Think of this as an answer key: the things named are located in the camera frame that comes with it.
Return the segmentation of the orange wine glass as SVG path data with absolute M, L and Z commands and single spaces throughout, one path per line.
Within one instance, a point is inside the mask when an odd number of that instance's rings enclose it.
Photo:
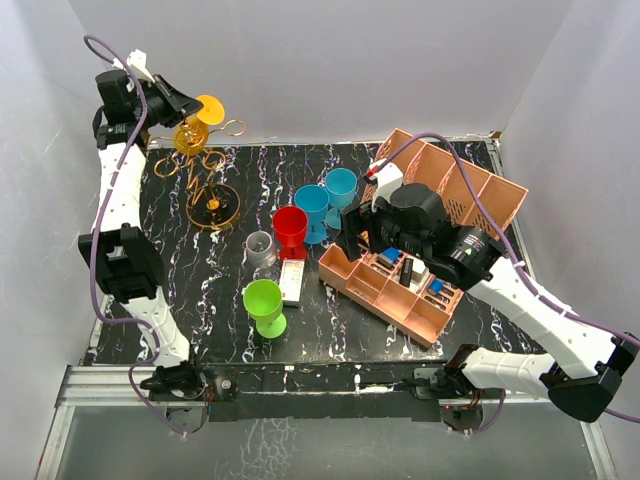
M 188 156 L 197 155 L 204 149 L 210 129 L 220 125 L 226 116 L 224 105 L 218 98 L 200 95 L 197 100 L 202 108 L 179 124 L 173 135 L 173 147 Z

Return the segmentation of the blue wine glass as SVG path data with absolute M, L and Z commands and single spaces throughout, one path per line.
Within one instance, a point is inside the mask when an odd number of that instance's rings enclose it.
M 357 182 L 356 174 L 346 168 L 333 169 L 326 175 L 325 188 L 330 208 L 325 221 L 332 229 L 341 229 L 341 211 L 351 205 L 357 192 Z
M 305 185 L 294 196 L 295 205 L 303 210 L 308 219 L 305 242 L 309 245 L 322 243 L 327 238 L 324 225 L 329 207 L 329 195 L 324 187 Z

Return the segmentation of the red wine glass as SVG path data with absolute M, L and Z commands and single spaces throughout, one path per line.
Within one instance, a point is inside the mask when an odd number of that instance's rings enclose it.
M 273 229 L 281 244 L 280 260 L 305 260 L 307 251 L 303 245 L 307 233 L 308 219 L 305 212 L 296 206 L 278 209 L 273 216 Z

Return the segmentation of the clear wine glass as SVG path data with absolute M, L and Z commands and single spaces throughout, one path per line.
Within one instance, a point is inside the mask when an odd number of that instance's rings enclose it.
M 262 230 L 249 234 L 245 241 L 248 262 L 261 274 L 269 276 L 278 260 L 276 243 L 273 237 Z

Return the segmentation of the green wine glass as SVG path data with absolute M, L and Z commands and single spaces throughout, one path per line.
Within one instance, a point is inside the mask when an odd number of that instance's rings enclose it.
M 274 339 L 286 330 L 283 296 L 276 282 L 269 279 L 251 282 L 244 290 L 243 304 L 262 337 Z

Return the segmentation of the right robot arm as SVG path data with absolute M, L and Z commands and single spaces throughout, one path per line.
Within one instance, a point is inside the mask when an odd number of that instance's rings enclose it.
M 341 214 L 336 239 L 351 261 L 361 256 L 362 234 L 370 252 L 393 247 L 422 260 L 437 278 L 495 308 L 543 347 L 531 355 L 460 347 L 444 368 L 453 394 L 520 391 L 588 423 L 607 411 L 639 353 L 638 340 L 577 321 L 570 306 L 505 257 L 502 243 L 454 223 L 437 193 L 412 183 L 389 198 L 352 203 Z

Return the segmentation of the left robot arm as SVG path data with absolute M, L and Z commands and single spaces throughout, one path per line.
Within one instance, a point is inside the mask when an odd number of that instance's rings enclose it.
M 125 322 L 137 325 L 151 348 L 155 371 L 142 389 L 195 399 L 204 392 L 207 376 L 165 299 L 164 264 L 142 230 L 140 194 L 149 128 L 175 127 L 203 104 L 159 75 L 138 80 L 115 68 L 95 81 L 103 101 L 92 125 L 101 164 L 100 206 L 78 248 L 93 284 L 126 310 Z

